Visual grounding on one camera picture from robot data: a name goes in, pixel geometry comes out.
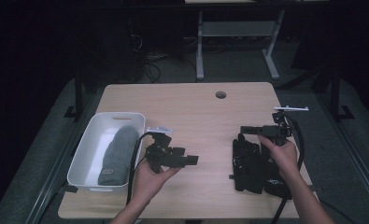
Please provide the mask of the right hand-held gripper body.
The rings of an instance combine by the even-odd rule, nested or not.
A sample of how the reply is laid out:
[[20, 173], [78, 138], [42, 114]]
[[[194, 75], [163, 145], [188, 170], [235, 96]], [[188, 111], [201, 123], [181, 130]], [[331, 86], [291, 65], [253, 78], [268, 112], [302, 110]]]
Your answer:
[[292, 106], [275, 106], [275, 113], [272, 114], [275, 125], [264, 125], [261, 135], [270, 139], [275, 145], [283, 146], [288, 137], [296, 132], [301, 143], [304, 138], [298, 122], [287, 115], [287, 112], [308, 111], [307, 107], [292, 107]]

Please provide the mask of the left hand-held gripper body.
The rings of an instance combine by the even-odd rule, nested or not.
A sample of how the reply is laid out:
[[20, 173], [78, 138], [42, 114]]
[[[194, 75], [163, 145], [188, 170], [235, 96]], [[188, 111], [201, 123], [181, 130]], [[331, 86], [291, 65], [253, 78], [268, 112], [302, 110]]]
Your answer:
[[169, 146], [172, 138], [165, 133], [149, 132], [154, 142], [146, 148], [146, 159], [151, 170], [159, 174], [163, 166], [177, 168], [173, 149]]

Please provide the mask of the grey fluffy mitten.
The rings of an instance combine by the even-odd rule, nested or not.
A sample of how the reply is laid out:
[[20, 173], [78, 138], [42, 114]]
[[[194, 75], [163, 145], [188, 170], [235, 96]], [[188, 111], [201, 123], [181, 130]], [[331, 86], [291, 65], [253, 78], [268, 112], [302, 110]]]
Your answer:
[[127, 182], [135, 143], [139, 138], [138, 131], [133, 126], [123, 126], [109, 143], [103, 166], [98, 177], [101, 186], [122, 186]]

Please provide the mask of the black glove with white print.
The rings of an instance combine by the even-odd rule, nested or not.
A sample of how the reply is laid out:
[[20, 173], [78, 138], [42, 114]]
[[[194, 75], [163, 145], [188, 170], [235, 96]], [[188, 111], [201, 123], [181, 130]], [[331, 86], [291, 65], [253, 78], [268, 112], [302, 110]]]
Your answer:
[[279, 168], [270, 156], [269, 149], [262, 145], [262, 165], [263, 165], [263, 187], [264, 190], [279, 198], [291, 199], [291, 192], [279, 173]]

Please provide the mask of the white plastic bin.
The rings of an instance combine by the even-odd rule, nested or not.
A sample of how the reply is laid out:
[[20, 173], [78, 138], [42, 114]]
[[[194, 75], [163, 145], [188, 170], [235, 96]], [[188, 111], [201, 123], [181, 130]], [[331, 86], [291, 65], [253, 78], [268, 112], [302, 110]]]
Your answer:
[[101, 186], [98, 184], [98, 177], [109, 143], [121, 127], [128, 125], [136, 128], [140, 138], [145, 131], [145, 117], [133, 112], [103, 112], [94, 115], [79, 141], [71, 162], [67, 174], [68, 184], [92, 192], [124, 194], [128, 189], [131, 163], [127, 182], [122, 186]]

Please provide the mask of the person's right hand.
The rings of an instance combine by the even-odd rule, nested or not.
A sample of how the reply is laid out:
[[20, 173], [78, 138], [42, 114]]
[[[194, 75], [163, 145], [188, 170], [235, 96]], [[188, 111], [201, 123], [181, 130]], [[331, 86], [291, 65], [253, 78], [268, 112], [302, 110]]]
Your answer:
[[290, 182], [299, 175], [297, 149], [293, 142], [286, 140], [283, 146], [277, 146], [264, 136], [259, 135], [258, 138], [269, 149], [272, 159], [277, 164], [279, 172], [286, 182]]

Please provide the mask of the person's left hand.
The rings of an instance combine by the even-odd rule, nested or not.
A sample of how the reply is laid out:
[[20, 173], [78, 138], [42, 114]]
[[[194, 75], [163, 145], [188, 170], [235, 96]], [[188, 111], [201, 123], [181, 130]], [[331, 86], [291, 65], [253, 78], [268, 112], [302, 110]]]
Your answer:
[[135, 172], [132, 201], [148, 205], [163, 185], [179, 171], [179, 168], [169, 168], [155, 173], [148, 161], [142, 161]]

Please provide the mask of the black metal stand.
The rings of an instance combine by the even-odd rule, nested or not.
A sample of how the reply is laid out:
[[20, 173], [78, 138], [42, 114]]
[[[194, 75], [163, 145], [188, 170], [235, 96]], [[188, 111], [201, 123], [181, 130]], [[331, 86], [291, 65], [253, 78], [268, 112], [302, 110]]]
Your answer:
[[342, 119], [355, 119], [348, 106], [340, 104], [340, 75], [337, 67], [333, 69], [331, 76], [330, 112], [337, 122]]
[[79, 68], [76, 70], [75, 73], [74, 85], [75, 85], [75, 104], [69, 106], [66, 109], [64, 117], [79, 120], [83, 113], [82, 72]]

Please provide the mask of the aluminium floor rail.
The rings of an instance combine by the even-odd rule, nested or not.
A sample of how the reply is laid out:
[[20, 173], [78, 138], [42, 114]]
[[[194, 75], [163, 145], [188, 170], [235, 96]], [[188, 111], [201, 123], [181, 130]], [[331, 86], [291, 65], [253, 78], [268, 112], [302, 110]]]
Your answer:
[[324, 114], [328, 117], [329, 122], [332, 124], [335, 132], [337, 133], [338, 138], [343, 143], [347, 151], [347, 154], [351, 162], [353, 163], [354, 168], [357, 171], [360, 177], [360, 180], [362, 181], [369, 195], [369, 168], [366, 165], [364, 159], [362, 158], [360, 151], [355, 146], [353, 141], [350, 139], [347, 131], [345, 130], [341, 122], [340, 117], [333, 114], [332, 110], [330, 109], [330, 104], [327, 101], [327, 99], [321, 94], [317, 94], [316, 98]]
[[79, 97], [62, 93], [33, 143], [28, 165], [39, 175], [39, 188], [24, 224], [40, 224], [50, 205], [60, 197], [60, 189], [86, 125], [101, 99], [101, 92]]

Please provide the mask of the grey metal table frame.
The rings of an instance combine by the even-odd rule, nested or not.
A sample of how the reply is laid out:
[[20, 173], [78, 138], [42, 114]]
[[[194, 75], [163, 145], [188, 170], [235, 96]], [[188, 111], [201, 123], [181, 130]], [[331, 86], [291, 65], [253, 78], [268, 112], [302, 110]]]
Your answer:
[[263, 58], [273, 80], [280, 79], [272, 54], [288, 7], [315, 5], [329, 0], [277, 0], [273, 6], [279, 10], [274, 20], [269, 21], [206, 21], [204, 10], [198, 12], [196, 79], [205, 78], [203, 38], [204, 37], [269, 37], [269, 45], [262, 49]]

